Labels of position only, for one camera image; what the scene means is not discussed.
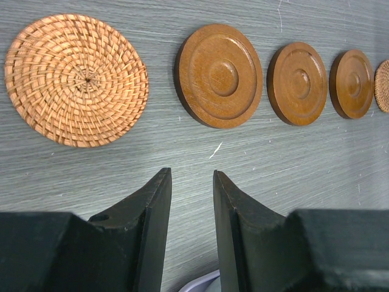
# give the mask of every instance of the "tabletop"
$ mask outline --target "tabletop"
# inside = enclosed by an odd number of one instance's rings
[[[283,215],[301,207],[389,207],[389,115],[375,100],[365,117],[346,120],[327,96],[313,124],[294,127],[276,116],[266,91],[270,59],[294,41],[315,48],[327,75],[335,57],[349,49],[362,50],[375,71],[389,58],[388,1],[2,0],[0,62],[4,64],[21,29],[57,13],[89,15],[121,32],[147,66],[149,101],[131,131],[117,141],[72,148],[33,131],[0,83],[0,210],[60,210],[88,219],[143,186],[160,168],[171,167],[173,197],[161,291],[174,292],[218,269],[215,169]],[[192,119],[173,84],[180,45],[211,23],[245,34],[264,75],[258,109],[229,130]]]

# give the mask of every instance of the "round wooden coaster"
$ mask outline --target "round wooden coaster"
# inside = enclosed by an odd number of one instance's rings
[[[267,72],[267,93],[282,121],[296,126],[315,121],[327,98],[326,69],[315,49],[292,43],[278,50]]]
[[[381,111],[389,113],[389,60],[379,65],[376,71],[374,95]]]
[[[329,74],[329,93],[340,116],[363,117],[373,100],[373,91],[373,70],[364,53],[349,50],[335,59]]]
[[[76,147],[121,137],[148,96],[146,67],[132,45],[106,23],[73,14],[19,33],[5,58],[5,84],[33,129]]]
[[[215,128],[247,121],[262,95],[255,49],[241,32],[224,24],[204,26],[182,44],[174,77],[185,109]]]

